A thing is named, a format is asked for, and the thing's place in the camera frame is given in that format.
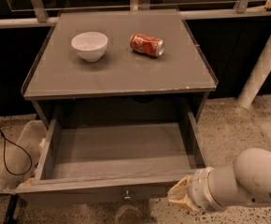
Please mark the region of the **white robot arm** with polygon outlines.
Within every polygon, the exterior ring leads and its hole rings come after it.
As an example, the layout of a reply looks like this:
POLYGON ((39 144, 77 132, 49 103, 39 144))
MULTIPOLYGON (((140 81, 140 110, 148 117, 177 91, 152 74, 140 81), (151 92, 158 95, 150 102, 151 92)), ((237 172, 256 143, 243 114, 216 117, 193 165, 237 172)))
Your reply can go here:
POLYGON ((249 148, 232 164, 198 169, 167 193, 167 200, 189 211, 215 213, 230 206, 271 206, 271 152, 249 148))

